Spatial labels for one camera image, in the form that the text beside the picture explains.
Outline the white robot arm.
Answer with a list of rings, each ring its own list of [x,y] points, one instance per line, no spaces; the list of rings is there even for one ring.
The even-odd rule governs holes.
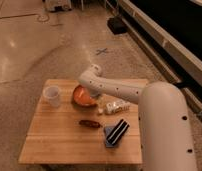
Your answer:
[[[104,93],[138,105],[143,171],[198,171],[186,99],[176,86],[103,78],[95,64],[78,81],[92,96]]]

